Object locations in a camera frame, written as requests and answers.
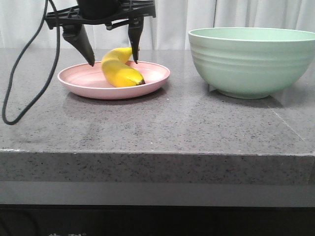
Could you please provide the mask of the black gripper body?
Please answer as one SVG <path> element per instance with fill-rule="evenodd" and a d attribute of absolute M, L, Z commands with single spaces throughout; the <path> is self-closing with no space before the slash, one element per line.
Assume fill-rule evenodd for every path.
<path fill-rule="evenodd" d="M 156 17 L 153 0 L 78 0 L 76 6 L 47 13 L 45 21 L 49 29 L 78 30 L 83 25 L 106 25 L 112 30 L 147 16 Z"/>

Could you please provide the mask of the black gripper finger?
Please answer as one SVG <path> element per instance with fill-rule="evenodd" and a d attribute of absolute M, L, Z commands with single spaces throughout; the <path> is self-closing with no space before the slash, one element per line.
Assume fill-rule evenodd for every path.
<path fill-rule="evenodd" d="M 130 40 L 130 45 L 132 49 L 133 60 L 136 64 L 138 64 L 138 51 L 139 51 L 139 42 L 140 37 L 143 31 L 143 22 L 144 18 L 136 18 L 135 22 L 128 25 L 128 37 Z"/>
<path fill-rule="evenodd" d="M 63 26 L 63 38 L 85 58 L 90 66 L 94 66 L 94 52 L 83 25 Z"/>

